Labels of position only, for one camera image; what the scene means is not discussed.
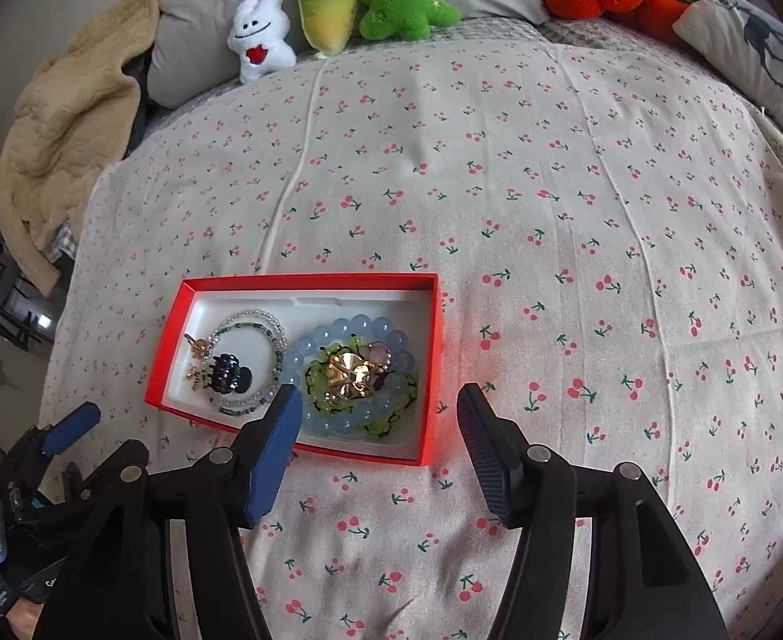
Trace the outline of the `person's left hand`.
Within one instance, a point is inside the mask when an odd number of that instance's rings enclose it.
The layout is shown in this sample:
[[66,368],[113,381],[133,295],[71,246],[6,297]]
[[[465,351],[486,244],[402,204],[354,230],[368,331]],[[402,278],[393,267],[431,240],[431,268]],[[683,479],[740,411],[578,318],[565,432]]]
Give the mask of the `person's left hand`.
[[27,598],[18,598],[10,611],[5,614],[11,631],[18,640],[33,638],[42,608],[42,604],[33,603]]

